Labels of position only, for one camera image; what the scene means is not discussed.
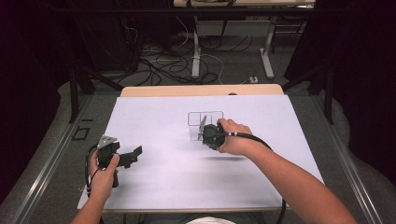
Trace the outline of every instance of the white table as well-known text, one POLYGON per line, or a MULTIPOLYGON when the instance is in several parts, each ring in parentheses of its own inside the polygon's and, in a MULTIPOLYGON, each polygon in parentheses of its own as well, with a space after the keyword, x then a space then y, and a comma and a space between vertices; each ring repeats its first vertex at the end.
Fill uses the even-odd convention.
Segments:
MULTIPOLYGON (((186 7, 187 0, 174 0, 175 7, 186 7)), ((228 2, 205 3, 191 0, 192 7, 226 7, 228 2)), ((284 7, 305 6, 315 4, 315 0, 236 0, 233 7, 284 7)), ((223 21, 198 21, 195 17, 197 30, 194 32, 194 58, 192 77, 199 76, 201 49, 199 38, 202 35, 221 35, 223 21)), ((270 21, 228 21, 223 35, 256 35, 265 36, 264 48, 260 49, 265 75, 269 79, 275 78, 268 52, 276 27, 276 17, 270 21)))
MULTIPOLYGON (((105 134, 119 139, 120 154, 139 146, 143 153, 130 169, 119 169, 120 185, 113 189, 105 212, 279 208, 280 195, 250 160, 190 140, 188 113, 208 110, 223 111, 225 118, 245 123, 276 153, 322 180, 289 97, 277 85, 127 88, 105 134), (238 95, 227 95, 230 92, 238 95)), ((86 200, 83 193, 78 208, 86 200)))

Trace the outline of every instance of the metal frame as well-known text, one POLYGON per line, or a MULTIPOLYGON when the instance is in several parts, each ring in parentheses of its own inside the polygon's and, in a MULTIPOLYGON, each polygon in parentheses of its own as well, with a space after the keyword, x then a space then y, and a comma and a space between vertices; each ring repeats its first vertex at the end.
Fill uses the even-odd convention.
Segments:
MULTIPOLYGON (((84 99, 82 100, 80 106, 81 113, 78 114, 77 120, 80 119, 81 115, 83 114, 83 111, 85 111, 86 108, 88 108, 88 105, 92 100, 92 97, 93 96, 88 95, 85 96, 84 99)), ((47 159, 46 163, 43 166, 43 169, 41 170, 40 174, 35 180, 35 183, 30 188, 29 193, 27 194, 27 196, 23 200, 23 203, 21 204, 20 208, 15 214, 12 223, 22 224, 29 222, 30 216, 34 212, 35 207, 37 206, 42 194, 44 193, 44 190, 46 189, 48 183, 50 182, 50 179, 55 173, 56 167, 60 163, 62 156, 64 155, 64 152, 70 143, 72 134, 75 132, 77 128, 78 128, 78 122, 76 121, 67 126, 58 146, 49 155, 49 158, 47 159)))
POLYGON ((107 15, 107 16, 337 16, 346 12, 344 8, 245 8, 245 7, 187 7, 187 8, 112 8, 112 9, 86 9, 86 8, 56 8, 50 10, 60 15, 107 15))
POLYGON ((355 192, 355 196, 358 199, 359 204, 361 205, 361 210, 366 216, 367 221, 372 224, 382 224, 382 219, 376 211, 370 195, 366 187, 364 187, 361 178, 359 177, 358 169, 356 168, 355 163, 350 157, 347 147, 341 141, 341 138, 335 130, 334 126, 330 125, 330 123, 327 121, 326 116, 323 114, 323 103, 321 102, 320 97, 311 96, 311 99, 314 103, 315 108, 320 114, 322 121, 326 124, 326 127, 335 145, 334 150, 338 156, 341 165, 343 166, 349 184, 355 192))

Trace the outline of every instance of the human arm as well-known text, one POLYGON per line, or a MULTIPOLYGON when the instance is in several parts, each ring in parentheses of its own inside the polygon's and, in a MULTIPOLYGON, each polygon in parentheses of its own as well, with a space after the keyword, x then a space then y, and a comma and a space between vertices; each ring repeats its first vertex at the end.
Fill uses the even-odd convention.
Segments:
MULTIPOLYGON (((228 133, 249 133, 248 126, 219 119, 228 133)), ((306 170, 287 161, 265 145, 242 137, 227 136, 219 152, 242 155, 253 161, 280 195, 306 223, 356 223, 344 204, 306 170)))
POLYGON ((91 195, 88 198, 88 201, 85 202, 84 206, 82 206, 76 217, 73 219, 73 224, 99 223, 103 208, 105 207, 105 202, 111 195, 113 175, 114 172, 116 172, 117 165, 119 164, 120 156, 115 154, 105 171, 102 171, 98 167, 96 161, 97 157, 98 151, 96 150, 92 154, 90 162, 90 173, 91 176, 94 175, 94 177, 92 177, 91 183, 91 195))

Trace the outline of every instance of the camera mount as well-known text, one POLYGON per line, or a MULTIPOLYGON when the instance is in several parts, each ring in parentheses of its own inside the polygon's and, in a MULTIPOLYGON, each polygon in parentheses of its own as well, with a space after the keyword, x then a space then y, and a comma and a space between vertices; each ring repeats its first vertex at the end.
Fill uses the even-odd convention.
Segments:
POLYGON ((207 124, 202 129, 202 143, 213 150, 217 150, 218 147, 224 144, 224 141, 225 132, 221 124, 218 123, 218 126, 207 124))
MULTIPOLYGON (((97 145, 99 156, 98 162, 100 168, 107 168, 110 164, 111 159, 114 154, 117 153, 117 150, 120 148, 120 143, 115 142, 117 138, 102 135, 97 145)), ((137 157, 142 154, 142 146, 137 147, 133 152, 125 153, 120 155, 119 166, 123 166, 125 169, 130 168, 131 164, 137 162, 137 157)), ((114 172, 114 181, 113 188, 116 188, 119 185, 119 179, 117 177, 117 172, 114 172)))

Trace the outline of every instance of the black device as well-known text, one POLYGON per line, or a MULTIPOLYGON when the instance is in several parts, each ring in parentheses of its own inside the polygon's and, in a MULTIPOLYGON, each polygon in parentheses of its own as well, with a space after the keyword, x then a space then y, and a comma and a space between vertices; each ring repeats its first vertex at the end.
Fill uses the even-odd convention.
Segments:
POLYGON ((218 147, 224 144, 225 132, 220 123, 218 126, 214 124, 208 124, 204 127, 202 134, 202 143, 209 146, 213 150, 217 150, 218 147))
MULTIPOLYGON (((113 158, 113 155, 117 153, 117 150, 120 148, 120 143, 117 142, 111 142, 111 143, 106 143, 104 146, 98 145, 98 166, 99 168, 107 168, 107 166, 110 164, 111 159, 113 158)), ((137 162, 137 157, 142 154, 143 149, 142 146, 137 147, 133 152, 125 153, 125 154, 120 154, 120 161, 119 166, 123 166, 124 168, 130 168, 131 164, 134 162, 137 162)), ((116 188, 119 185, 119 179, 117 177, 117 172, 114 172, 114 181, 113 181, 113 188, 116 188)))

